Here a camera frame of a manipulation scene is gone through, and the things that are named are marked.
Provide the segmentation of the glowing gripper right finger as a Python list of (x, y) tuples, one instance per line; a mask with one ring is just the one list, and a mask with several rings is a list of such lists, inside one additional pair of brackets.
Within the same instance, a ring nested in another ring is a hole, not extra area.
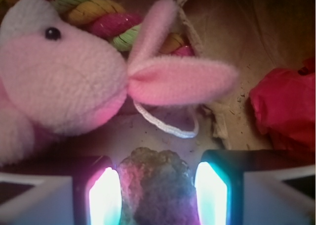
[(290, 150), (207, 150), (195, 175), (202, 225), (313, 225), (315, 155)]

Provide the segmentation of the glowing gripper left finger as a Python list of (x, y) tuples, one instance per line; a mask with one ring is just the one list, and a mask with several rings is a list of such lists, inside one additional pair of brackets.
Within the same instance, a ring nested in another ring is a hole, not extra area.
[(121, 210), (108, 156), (40, 158), (0, 169), (3, 225), (117, 225)]

